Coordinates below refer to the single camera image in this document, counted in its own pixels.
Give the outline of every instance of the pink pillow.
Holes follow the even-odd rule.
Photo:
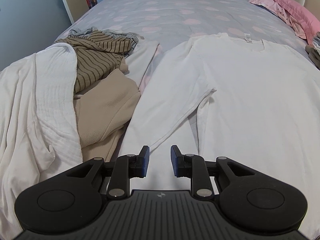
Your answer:
[[[276,1],[274,0],[250,0],[252,4],[263,6],[264,8],[271,11],[273,14],[282,19],[287,25],[294,29],[295,34],[306,40],[306,34],[303,31],[301,24],[284,8],[282,8]]]
[[[302,26],[308,44],[312,46],[313,37],[320,31],[319,20],[301,4],[294,0],[274,0],[287,10]]]

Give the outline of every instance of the white label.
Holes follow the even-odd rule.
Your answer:
[[[250,34],[245,33],[245,34],[244,34],[244,38],[245,38],[245,40],[246,40],[248,43],[252,43],[251,35],[250,35]]]

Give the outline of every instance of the brown garment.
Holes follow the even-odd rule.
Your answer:
[[[136,83],[116,69],[74,100],[83,161],[94,157],[110,160],[139,99]]]
[[[309,58],[316,65],[317,69],[320,70],[320,55],[313,47],[307,45],[306,52],[309,54]]]
[[[94,31],[88,37],[67,37],[57,42],[68,43],[76,51],[78,63],[74,93],[105,78],[116,68],[128,71],[123,53],[131,49],[132,40],[129,38],[113,38]]]

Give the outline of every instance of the brown striped garment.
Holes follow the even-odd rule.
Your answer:
[[[70,44],[77,54],[77,78],[74,93],[89,87],[113,70],[119,68],[128,71],[123,53],[131,49],[129,38],[112,38],[100,31],[94,31],[88,37],[67,37],[55,41]]]

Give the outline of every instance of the pile of clothes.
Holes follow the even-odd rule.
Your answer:
[[[123,73],[125,58],[139,39],[134,33],[74,29],[56,43],[70,44],[77,54],[74,109],[83,161],[109,161],[140,99],[137,84]]]
[[[317,32],[316,36],[313,38],[313,46],[306,46],[306,52],[309,54],[309,58],[320,70],[320,32]]]

